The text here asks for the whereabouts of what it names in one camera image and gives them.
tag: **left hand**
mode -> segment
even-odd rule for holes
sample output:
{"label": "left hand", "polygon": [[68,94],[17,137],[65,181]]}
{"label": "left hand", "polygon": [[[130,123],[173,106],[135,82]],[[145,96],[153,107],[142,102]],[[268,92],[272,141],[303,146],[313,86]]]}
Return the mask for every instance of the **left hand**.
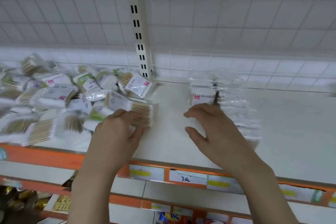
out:
{"label": "left hand", "polygon": [[138,112],[119,109],[99,123],[80,172],[114,178],[120,168],[132,158],[145,131],[145,127],[137,127],[129,136],[129,126],[138,117]]}

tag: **product pile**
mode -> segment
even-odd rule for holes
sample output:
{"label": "product pile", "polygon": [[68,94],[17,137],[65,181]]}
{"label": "product pile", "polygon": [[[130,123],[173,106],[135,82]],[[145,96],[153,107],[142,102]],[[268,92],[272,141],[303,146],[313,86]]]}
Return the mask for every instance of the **product pile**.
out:
{"label": "product pile", "polygon": [[144,98],[155,82],[128,67],[79,65],[68,71],[32,54],[20,68],[0,65],[0,80],[0,143],[88,146],[96,126],[118,109],[141,113],[132,126],[153,122],[154,105]]}
{"label": "product pile", "polygon": [[256,118],[256,110],[249,107],[242,89],[244,82],[239,76],[239,73],[217,68],[214,71],[190,71],[191,106],[213,104],[217,94],[222,111],[255,149],[261,140],[260,120]]}

